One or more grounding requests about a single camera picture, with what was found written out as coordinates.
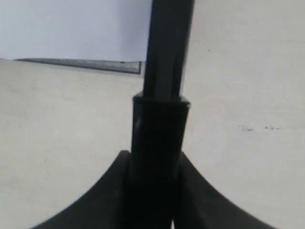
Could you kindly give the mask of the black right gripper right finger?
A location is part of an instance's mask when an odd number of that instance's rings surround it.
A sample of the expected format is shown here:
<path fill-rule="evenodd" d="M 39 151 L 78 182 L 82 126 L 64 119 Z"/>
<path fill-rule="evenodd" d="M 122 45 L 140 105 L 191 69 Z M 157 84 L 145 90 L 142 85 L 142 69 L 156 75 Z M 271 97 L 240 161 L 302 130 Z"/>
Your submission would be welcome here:
<path fill-rule="evenodd" d="M 179 167 L 176 229 L 271 229 L 219 193 L 185 154 Z"/>

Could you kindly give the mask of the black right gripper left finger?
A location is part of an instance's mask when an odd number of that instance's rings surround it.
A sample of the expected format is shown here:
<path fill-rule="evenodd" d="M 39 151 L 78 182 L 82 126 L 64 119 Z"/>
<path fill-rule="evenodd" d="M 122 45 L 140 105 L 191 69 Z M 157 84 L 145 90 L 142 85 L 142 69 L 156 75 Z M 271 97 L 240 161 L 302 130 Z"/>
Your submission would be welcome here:
<path fill-rule="evenodd" d="M 123 229 L 125 173 L 130 152 L 121 151 L 104 175 L 81 198 L 36 229 Z"/>

